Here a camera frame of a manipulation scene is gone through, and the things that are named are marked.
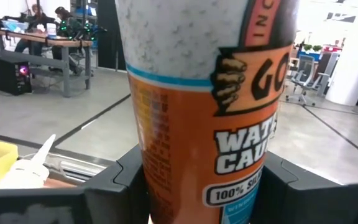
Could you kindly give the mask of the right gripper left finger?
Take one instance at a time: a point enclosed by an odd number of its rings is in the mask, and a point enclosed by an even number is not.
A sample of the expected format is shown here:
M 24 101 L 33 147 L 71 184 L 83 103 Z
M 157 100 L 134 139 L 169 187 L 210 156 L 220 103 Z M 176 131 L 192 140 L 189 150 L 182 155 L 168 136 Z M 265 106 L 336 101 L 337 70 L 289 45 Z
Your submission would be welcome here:
M 79 187 L 0 190 L 0 224 L 148 223 L 139 146 Z

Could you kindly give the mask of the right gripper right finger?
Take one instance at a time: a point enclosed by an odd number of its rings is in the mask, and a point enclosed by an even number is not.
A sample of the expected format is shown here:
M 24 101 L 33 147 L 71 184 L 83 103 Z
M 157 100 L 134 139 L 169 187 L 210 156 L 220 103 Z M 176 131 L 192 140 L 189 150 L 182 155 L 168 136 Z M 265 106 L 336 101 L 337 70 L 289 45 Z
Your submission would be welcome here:
M 337 184 L 269 152 L 250 221 L 358 224 L 358 184 Z

